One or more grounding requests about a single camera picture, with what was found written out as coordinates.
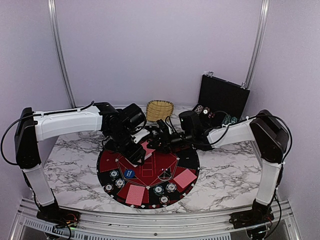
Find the red playing card deck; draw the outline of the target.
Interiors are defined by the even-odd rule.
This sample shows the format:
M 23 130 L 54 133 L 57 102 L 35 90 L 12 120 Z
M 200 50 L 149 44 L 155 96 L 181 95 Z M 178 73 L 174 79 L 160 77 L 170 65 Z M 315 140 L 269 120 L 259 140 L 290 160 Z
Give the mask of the red playing card deck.
M 143 149 L 145 150 L 145 155 L 143 158 L 139 158 L 137 161 L 135 161 L 132 165 L 136 168 L 138 166 L 142 166 L 145 161 L 152 156 L 152 153 L 155 151 L 152 148 L 148 148 L 147 145 L 149 143 L 147 141 L 144 141 L 141 143 L 141 146 L 143 147 Z

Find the blue small blind button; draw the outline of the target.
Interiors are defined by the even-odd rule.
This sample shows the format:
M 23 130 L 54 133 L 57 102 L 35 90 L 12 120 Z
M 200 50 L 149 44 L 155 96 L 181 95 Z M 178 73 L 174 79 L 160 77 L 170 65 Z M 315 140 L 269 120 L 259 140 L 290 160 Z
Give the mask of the blue small blind button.
M 126 169 L 124 171 L 124 177 L 126 179 L 134 179 L 135 178 L 135 171 L 133 169 Z

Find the green blue chip stack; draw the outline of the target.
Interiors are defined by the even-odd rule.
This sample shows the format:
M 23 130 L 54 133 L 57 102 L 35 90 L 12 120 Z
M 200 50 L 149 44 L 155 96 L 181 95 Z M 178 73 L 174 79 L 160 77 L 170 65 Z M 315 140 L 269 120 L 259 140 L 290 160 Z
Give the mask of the green blue chip stack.
M 161 196 L 164 194 L 164 188 L 161 185 L 157 185 L 153 188 L 153 193 L 156 196 Z
M 109 176 L 110 176 L 110 178 L 111 178 L 111 180 L 112 181 L 115 181 L 116 179 L 118 179 L 118 177 L 119 177 L 119 172 L 118 172 L 118 170 L 111 170 L 110 172 L 109 172 Z

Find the clear round dealer button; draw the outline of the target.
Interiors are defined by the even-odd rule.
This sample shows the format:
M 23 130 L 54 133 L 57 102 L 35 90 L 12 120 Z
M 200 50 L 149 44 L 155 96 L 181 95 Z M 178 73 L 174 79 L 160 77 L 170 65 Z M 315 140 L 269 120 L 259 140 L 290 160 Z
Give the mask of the clear round dealer button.
M 172 171 L 170 168 L 161 168 L 158 171 L 157 177 L 161 180 L 161 181 L 168 181 L 172 178 Z

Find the dealt red card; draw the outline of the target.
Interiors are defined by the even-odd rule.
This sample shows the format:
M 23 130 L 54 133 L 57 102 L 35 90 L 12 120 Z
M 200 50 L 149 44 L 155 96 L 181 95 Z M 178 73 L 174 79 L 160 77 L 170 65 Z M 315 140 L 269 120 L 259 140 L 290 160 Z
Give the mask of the dealt red card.
M 135 206 L 140 206 L 143 201 L 145 187 L 138 185 L 131 185 L 129 187 L 125 203 Z
M 183 172 L 178 174 L 173 180 L 177 183 L 182 189 L 186 188 L 191 184 L 197 176 L 189 169 L 185 169 Z

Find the red black chip stack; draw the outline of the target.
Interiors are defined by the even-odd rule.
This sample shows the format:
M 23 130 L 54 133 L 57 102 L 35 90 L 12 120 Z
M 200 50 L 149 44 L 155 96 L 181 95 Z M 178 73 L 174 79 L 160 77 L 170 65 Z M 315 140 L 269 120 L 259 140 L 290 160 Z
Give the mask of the red black chip stack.
M 103 189 L 104 189 L 104 191 L 105 191 L 106 193 L 110 193 L 110 192 L 113 191 L 114 186 L 113 186 L 113 184 L 108 183 L 108 184 L 106 184 L 106 185 L 103 187 Z
M 161 205 L 167 205 L 170 202 L 170 198 L 166 195 L 162 195 L 159 197 L 159 202 Z

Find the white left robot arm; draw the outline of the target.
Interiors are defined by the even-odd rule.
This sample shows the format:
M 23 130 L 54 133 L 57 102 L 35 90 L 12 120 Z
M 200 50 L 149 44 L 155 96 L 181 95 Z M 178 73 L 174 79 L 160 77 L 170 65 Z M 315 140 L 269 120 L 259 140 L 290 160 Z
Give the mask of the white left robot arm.
M 39 142 L 78 132 L 102 132 L 111 142 L 113 151 L 133 165 L 143 165 L 146 151 L 137 134 L 144 131 L 145 123 L 145 114 L 134 103 L 124 109 L 115 109 L 108 102 L 93 102 L 85 107 L 59 111 L 25 108 L 14 136 L 15 158 L 44 207 L 44 215 L 53 223 L 60 222 L 64 216 L 45 177 Z

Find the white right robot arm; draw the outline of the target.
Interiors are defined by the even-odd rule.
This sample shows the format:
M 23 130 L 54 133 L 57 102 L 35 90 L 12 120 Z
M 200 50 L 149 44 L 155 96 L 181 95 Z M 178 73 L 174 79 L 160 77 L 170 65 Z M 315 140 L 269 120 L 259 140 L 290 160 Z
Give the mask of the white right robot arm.
M 265 206 L 274 199 L 281 182 L 285 159 L 292 149 L 293 136 L 286 122 L 266 109 L 237 123 L 230 122 L 216 128 L 205 127 L 200 116 L 192 110 L 180 113 L 178 118 L 181 132 L 177 132 L 173 126 L 162 120 L 157 122 L 158 126 L 151 126 L 148 148 L 174 152 L 186 145 L 202 151 L 242 142 L 256 146 L 262 174 L 254 200 L 257 206 L 248 212 L 247 219 L 252 224 L 260 223 L 267 216 Z

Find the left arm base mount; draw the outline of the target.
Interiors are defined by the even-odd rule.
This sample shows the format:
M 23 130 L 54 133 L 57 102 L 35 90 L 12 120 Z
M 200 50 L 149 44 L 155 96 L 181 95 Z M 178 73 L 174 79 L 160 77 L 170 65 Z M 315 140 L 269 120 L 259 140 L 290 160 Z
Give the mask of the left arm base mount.
M 58 209 L 50 211 L 38 211 L 36 217 L 53 223 L 52 233 L 63 235 L 69 239 L 73 236 L 72 227 L 77 227 L 80 220 L 80 213 L 74 210 Z

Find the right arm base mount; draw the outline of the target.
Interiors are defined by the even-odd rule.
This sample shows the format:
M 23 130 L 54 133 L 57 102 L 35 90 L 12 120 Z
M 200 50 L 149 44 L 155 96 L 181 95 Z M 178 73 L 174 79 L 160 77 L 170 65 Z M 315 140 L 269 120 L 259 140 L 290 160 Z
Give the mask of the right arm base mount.
M 267 236 L 274 219 L 272 212 L 263 215 L 258 210 L 246 210 L 232 213 L 229 223 L 234 229 L 246 228 L 251 240 L 262 240 Z

